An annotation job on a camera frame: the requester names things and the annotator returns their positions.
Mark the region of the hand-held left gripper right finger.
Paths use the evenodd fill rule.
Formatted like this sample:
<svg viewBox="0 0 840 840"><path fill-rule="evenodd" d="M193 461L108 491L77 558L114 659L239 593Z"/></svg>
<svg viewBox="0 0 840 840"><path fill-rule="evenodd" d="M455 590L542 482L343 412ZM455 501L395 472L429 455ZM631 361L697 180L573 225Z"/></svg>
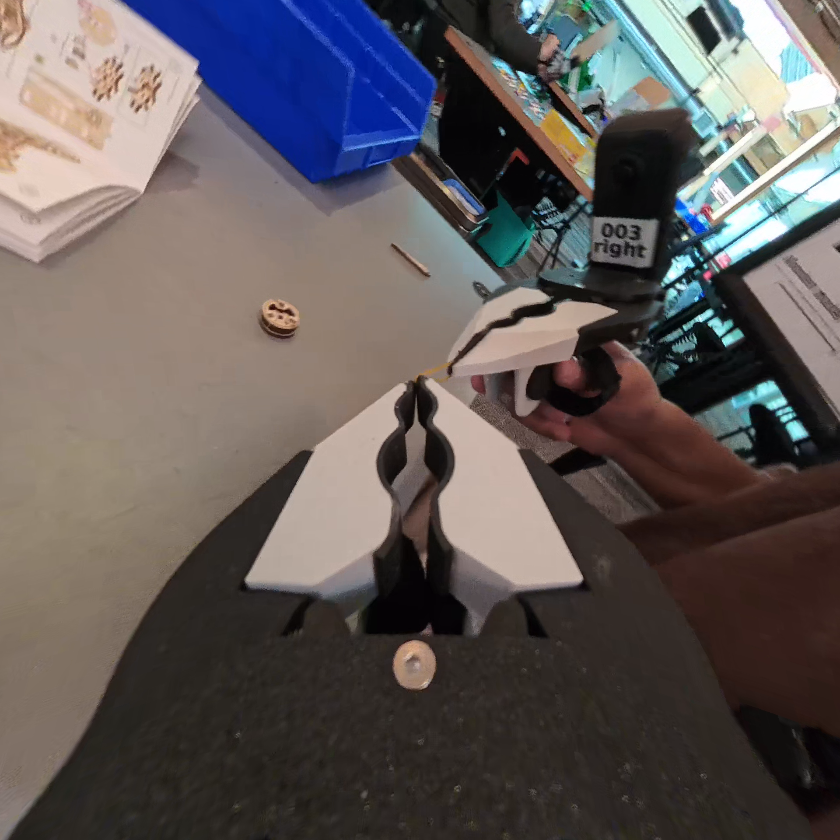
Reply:
<svg viewBox="0 0 840 840"><path fill-rule="evenodd" d="M417 418L437 482L427 571L436 592L465 608L465 635L479 635L512 597L582 588L520 448L434 380L417 381Z"/></svg>

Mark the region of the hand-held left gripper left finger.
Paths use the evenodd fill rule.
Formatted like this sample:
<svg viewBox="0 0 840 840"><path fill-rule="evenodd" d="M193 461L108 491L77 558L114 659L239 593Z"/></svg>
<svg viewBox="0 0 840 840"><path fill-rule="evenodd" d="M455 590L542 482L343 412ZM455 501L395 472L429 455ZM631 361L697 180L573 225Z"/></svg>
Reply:
<svg viewBox="0 0 840 840"><path fill-rule="evenodd" d="M421 563L394 489L415 410L414 383L401 383L303 453L246 590L367 611L370 633L420 632Z"/></svg>

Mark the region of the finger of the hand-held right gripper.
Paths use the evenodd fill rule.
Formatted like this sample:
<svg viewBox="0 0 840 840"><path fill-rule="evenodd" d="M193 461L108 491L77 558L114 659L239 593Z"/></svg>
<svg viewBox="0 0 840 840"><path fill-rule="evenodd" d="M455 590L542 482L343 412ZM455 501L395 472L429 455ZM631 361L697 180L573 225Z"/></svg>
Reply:
<svg viewBox="0 0 840 840"><path fill-rule="evenodd" d="M536 287L504 287L484 300L468 320L450 351L450 366L476 365L470 361L489 336L511 330L527 319L551 314L554 300Z"/></svg>
<svg viewBox="0 0 840 840"><path fill-rule="evenodd" d="M533 303L475 331L451 360L454 376L515 371L558 361L570 353L583 329L617 315L599 303Z"/></svg>

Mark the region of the small wooden gear wheel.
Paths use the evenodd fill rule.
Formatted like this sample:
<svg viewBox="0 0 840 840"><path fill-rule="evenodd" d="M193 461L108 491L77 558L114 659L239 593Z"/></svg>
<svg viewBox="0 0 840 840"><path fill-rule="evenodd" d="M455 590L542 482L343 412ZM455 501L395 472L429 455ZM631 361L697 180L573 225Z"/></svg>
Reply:
<svg viewBox="0 0 840 840"><path fill-rule="evenodd" d="M273 338L287 340L294 337L300 323L299 309L287 301L269 299L261 306L259 325Z"/></svg>

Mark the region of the person's right forearm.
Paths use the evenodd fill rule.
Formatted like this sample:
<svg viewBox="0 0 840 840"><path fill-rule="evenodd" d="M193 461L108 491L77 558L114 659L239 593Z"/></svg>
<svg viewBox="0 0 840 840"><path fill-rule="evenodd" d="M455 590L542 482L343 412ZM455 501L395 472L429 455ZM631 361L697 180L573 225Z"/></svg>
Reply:
<svg viewBox="0 0 840 840"><path fill-rule="evenodd" d="M624 447L646 464L633 474L662 509L656 531L710 543L814 514L838 524L838 463L761 471L664 401L633 431Z"/></svg>

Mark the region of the grey desk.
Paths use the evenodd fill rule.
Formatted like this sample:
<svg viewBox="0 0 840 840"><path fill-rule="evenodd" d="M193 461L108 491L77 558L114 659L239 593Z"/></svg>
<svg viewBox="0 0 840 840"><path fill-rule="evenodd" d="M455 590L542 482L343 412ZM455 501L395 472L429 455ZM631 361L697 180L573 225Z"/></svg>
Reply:
<svg viewBox="0 0 840 840"><path fill-rule="evenodd" d="M131 207L38 265L2 250L2 838L184 558L501 283L393 165L311 184L200 99Z"/></svg>

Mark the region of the person's right hand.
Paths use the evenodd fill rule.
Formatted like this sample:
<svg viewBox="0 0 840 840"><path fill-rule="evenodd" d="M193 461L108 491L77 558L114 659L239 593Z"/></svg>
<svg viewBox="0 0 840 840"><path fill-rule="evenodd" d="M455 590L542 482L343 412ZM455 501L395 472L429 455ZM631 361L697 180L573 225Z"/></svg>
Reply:
<svg viewBox="0 0 840 840"><path fill-rule="evenodd" d="M598 411L574 417L541 402L527 416L514 411L511 414L521 425L547 439L582 448L622 466L651 466L653 460L644 452L644 444L662 404L654 379L620 343L609 342L604 351L614 362L621 383L613 399Z"/></svg>

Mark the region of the green plastic bin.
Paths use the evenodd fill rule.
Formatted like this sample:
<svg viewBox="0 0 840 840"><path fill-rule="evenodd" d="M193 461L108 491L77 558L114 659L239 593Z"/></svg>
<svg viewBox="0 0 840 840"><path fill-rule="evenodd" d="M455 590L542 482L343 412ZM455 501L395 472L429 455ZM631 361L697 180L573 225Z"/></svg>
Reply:
<svg viewBox="0 0 840 840"><path fill-rule="evenodd" d="M497 204L489 211L475 244L497 268L509 268L527 254L536 228L532 207L512 206L498 192Z"/></svg>

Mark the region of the wooden background table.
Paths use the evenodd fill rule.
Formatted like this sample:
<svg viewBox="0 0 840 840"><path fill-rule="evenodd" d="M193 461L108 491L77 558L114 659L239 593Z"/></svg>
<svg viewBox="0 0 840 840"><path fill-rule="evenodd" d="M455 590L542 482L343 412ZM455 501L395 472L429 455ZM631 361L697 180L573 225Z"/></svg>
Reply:
<svg viewBox="0 0 840 840"><path fill-rule="evenodd" d="M445 39L458 59L468 67L469 72L510 114L520 130L528 135L531 144L539 148L542 155L551 161L553 168L572 184L575 191L586 202L590 203L594 195L593 185L580 176L574 164L564 156L562 150L553 144L541 125L529 117L522 106L522 100L517 97L512 87L505 82L494 67L490 55L473 39L451 26L447 27Z"/></svg>

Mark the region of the stack of black trays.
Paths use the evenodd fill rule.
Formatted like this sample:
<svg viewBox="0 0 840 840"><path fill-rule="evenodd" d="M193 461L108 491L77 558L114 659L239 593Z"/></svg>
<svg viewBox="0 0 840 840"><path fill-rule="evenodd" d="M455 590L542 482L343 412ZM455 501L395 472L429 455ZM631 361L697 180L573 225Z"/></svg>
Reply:
<svg viewBox="0 0 840 840"><path fill-rule="evenodd" d="M484 204L456 173L429 147L420 143L392 165L465 239L474 238L486 225Z"/></svg>

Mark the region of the white cabinet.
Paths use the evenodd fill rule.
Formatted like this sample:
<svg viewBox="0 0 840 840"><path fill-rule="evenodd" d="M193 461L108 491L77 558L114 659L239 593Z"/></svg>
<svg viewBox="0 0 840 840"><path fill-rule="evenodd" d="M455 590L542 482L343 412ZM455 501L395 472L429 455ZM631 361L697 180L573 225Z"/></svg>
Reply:
<svg viewBox="0 0 840 840"><path fill-rule="evenodd" d="M751 270L744 281L838 414L839 222Z"/></svg>

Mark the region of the blue plastic bin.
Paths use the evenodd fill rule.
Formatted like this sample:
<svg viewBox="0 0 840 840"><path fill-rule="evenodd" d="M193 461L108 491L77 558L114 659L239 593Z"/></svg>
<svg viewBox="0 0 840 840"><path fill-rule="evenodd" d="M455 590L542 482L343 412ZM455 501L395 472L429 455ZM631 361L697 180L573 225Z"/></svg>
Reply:
<svg viewBox="0 0 840 840"><path fill-rule="evenodd" d="M311 183L414 152L434 77L362 1L128 1Z"/></svg>

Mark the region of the stack of instruction booklets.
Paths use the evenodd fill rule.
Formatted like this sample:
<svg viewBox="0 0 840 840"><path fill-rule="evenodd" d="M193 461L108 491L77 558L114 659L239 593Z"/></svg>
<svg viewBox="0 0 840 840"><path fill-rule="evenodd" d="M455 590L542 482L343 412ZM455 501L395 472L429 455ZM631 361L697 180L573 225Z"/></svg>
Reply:
<svg viewBox="0 0 840 840"><path fill-rule="evenodd" d="M200 85L122 2L2 1L2 248L38 264L140 198Z"/></svg>

